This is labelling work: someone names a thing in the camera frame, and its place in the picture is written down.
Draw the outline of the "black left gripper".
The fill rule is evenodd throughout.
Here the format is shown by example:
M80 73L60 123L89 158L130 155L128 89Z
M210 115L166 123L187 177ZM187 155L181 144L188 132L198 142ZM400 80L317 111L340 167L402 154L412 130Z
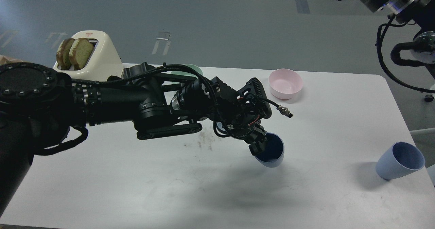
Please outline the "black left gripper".
M190 117L210 119L217 125L218 137L244 139L252 155L266 150L267 135L261 119L272 115L262 83L253 77L244 87L235 90L218 77L205 83L190 83Z

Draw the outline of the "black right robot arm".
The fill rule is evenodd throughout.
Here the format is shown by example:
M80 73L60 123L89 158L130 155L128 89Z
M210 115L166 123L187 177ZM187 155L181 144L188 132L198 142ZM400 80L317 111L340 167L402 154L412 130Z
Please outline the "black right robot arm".
M383 43L390 28L403 28L407 25L419 27L409 42L393 46L390 60L396 66L425 68L434 77L434 0L360 0L371 12L390 10L387 22L379 25L376 33L376 53L385 75L393 82L413 91L424 93L425 102L434 101L434 87L423 88L410 85L396 77L387 67L383 56Z

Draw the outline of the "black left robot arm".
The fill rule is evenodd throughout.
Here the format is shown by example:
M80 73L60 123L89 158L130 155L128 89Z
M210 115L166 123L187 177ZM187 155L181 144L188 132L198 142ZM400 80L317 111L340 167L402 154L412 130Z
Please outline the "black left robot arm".
M81 144L87 125L131 121L148 140L197 133L210 119L217 136L243 140L253 156L270 150L261 119L272 102L258 79L236 91L180 64L142 63L124 74L99 82L29 62L1 66L1 213L34 156Z

